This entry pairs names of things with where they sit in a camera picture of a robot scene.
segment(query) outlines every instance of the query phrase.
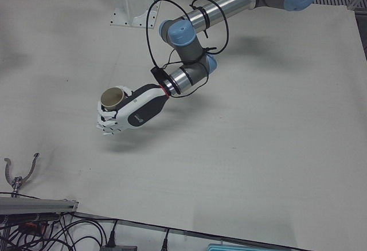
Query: cup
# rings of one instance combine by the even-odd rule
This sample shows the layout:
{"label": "cup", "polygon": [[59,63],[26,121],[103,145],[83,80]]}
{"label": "cup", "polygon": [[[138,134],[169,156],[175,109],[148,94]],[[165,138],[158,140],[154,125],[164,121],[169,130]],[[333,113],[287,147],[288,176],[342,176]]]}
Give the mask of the cup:
{"label": "cup", "polygon": [[118,87],[113,87],[101,95],[101,104],[109,112],[118,111],[121,109],[124,99],[126,99],[124,91]]}

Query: white tabletop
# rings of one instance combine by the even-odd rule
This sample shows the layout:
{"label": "white tabletop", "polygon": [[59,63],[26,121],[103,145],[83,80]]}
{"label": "white tabletop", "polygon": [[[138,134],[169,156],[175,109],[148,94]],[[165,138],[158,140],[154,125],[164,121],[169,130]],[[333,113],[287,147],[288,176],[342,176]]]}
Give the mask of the white tabletop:
{"label": "white tabletop", "polygon": [[[154,82],[145,31],[110,26],[112,12],[113,0],[0,0],[0,157],[24,176],[41,153],[21,193],[173,228],[365,249],[367,64],[353,12],[244,11],[205,87],[139,130],[103,136],[103,91]],[[179,15],[163,3],[158,20]],[[224,43],[223,24],[208,33],[203,46]],[[170,47],[150,36],[165,63]]]}

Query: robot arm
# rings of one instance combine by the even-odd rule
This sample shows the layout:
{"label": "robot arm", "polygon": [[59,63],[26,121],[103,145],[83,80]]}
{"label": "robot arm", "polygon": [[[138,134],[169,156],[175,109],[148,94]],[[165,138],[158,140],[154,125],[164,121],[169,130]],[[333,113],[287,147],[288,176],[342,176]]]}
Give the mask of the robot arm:
{"label": "robot arm", "polygon": [[159,27],[159,34],[164,42],[177,51],[183,65],[170,74],[161,68],[153,68],[151,72],[159,85],[145,85],[135,92],[128,91],[126,87],[117,87],[123,94],[118,95],[117,100],[121,101],[114,107],[105,105],[102,96],[98,103],[97,127],[105,134],[139,128],[160,113],[170,96],[180,95],[208,77],[216,69],[217,63],[201,46],[196,34],[223,21],[224,16],[229,18],[243,10],[261,6],[300,11],[313,1],[218,0],[194,9],[187,16],[163,22]]}

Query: power cord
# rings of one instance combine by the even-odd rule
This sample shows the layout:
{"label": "power cord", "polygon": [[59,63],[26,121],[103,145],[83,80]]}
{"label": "power cord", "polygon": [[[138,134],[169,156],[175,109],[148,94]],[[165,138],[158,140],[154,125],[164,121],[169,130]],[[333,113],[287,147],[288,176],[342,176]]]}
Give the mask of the power cord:
{"label": "power cord", "polygon": [[112,247],[116,246],[116,243],[115,243],[115,228],[116,228],[116,225],[117,225],[118,222],[119,222],[119,220],[116,219],[114,227],[112,228],[112,231],[110,232],[110,238],[108,239],[106,247],[112,248]]}
{"label": "power cord", "polygon": [[161,251],[168,251],[168,233],[169,233],[169,231],[170,231],[170,229],[167,228],[166,237],[163,240],[163,245],[162,245]]}

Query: metal profile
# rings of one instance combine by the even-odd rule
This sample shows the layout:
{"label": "metal profile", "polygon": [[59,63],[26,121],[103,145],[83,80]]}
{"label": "metal profile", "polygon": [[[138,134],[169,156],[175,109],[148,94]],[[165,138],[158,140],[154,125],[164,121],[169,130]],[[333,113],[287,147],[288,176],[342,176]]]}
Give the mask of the metal profile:
{"label": "metal profile", "polygon": [[75,212],[77,206],[76,201],[0,197],[0,212],[4,215]]}

